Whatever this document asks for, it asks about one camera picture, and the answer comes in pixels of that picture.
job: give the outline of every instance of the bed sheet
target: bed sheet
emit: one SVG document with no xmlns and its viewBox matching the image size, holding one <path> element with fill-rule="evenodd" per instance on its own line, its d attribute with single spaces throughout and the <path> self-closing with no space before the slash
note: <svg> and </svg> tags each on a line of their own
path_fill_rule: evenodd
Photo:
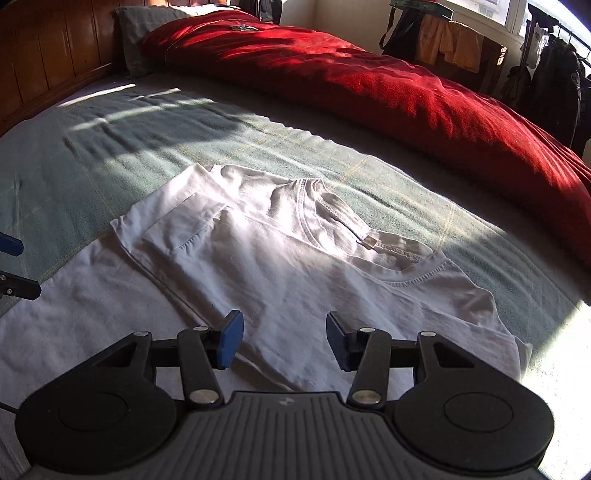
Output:
<svg viewBox="0 0 591 480">
<path fill-rule="evenodd" d="M 580 382 L 591 367 L 589 273 L 552 237 L 425 156 L 331 116 L 194 77 L 134 82 L 95 84 L 0 139 L 0 231 L 25 243 L 21 257 L 2 256 L 3 270 L 50 278 L 195 162 L 322 178 L 372 227 L 441 248 L 493 292 L 510 331 L 534 345 L 524 383 L 556 416 L 545 471 L 580 478 L 591 468 Z M 0 314 L 13 303 L 0 300 Z"/>
</svg>

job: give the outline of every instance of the pillow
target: pillow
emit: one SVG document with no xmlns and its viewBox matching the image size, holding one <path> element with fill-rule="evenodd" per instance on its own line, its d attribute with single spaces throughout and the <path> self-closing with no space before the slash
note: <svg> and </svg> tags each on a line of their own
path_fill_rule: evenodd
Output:
<svg viewBox="0 0 591 480">
<path fill-rule="evenodd" d="M 157 6 L 117 7 L 115 12 L 123 34 L 125 64 L 132 77 L 141 77 L 155 70 L 154 63 L 139 52 L 138 42 L 144 35 L 172 20 L 192 16 L 183 10 Z"/>
</svg>

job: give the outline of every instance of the hanging clothes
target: hanging clothes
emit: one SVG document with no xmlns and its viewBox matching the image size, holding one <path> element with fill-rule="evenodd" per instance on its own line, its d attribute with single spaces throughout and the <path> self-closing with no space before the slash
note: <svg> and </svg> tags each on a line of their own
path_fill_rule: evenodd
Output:
<svg viewBox="0 0 591 480">
<path fill-rule="evenodd" d="M 445 61 L 469 72 L 478 73 L 483 42 L 484 35 L 467 25 L 447 22 L 439 49 L 445 54 Z"/>
<path fill-rule="evenodd" d="M 580 119 L 583 76 L 574 47 L 550 37 L 519 113 L 570 148 Z"/>
<path fill-rule="evenodd" d="M 418 33 L 415 60 L 435 65 L 439 52 L 456 67 L 478 73 L 484 35 L 447 18 L 425 15 Z"/>
<path fill-rule="evenodd" d="M 591 79 L 583 78 L 581 82 L 581 120 L 577 131 L 574 133 L 571 148 L 583 158 L 585 146 L 591 138 Z"/>
<path fill-rule="evenodd" d="M 501 102 L 519 112 L 521 99 L 531 87 L 531 75 L 528 69 L 517 65 L 509 70 L 507 81 L 501 87 Z"/>
<path fill-rule="evenodd" d="M 527 54 L 527 66 L 531 69 L 535 69 L 538 66 L 540 60 L 540 54 L 548 44 L 546 30 L 541 28 L 538 24 L 535 25 L 534 35 L 531 39 L 530 51 Z M 521 46 L 521 52 L 525 48 L 525 43 Z"/>
<path fill-rule="evenodd" d="M 238 7 L 263 22 L 273 22 L 275 25 L 279 25 L 281 21 L 283 10 L 281 0 L 240 0 Z"/>
</svg>

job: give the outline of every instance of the wooden headboard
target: wooden headboard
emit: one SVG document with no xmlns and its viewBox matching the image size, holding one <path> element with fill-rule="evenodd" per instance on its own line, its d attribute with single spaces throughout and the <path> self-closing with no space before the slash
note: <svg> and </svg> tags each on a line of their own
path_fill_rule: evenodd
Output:
<svg viewBox="0 0 591 480">
<path fill-rule="evenodd" d="M 169 2 L 207 0 L 18 0 L 0 10 L 0 135 L 125 70 L 115 7 Z"/>
</svg>

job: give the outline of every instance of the white shirt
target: white shirt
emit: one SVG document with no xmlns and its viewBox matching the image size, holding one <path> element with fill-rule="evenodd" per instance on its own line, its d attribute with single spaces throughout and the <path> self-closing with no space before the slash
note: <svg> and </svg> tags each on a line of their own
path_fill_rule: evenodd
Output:
<svg viewBox="0 0 591 480">
<path fill-rule="evenodd" d="M 396 339 L 435 331 L 516 379 L 530 358 L 490 292 L 441 251 L 371 229 L 321 180 L 195 165 L 112 226 L 146 274 L 205 323 L 241 310 L 239 355 L 288 388 L 350 388 L 326 340 L 332 310 Z M 410 371 L 392 370 L 389 397 L 412 385 Z"/>
</svg>

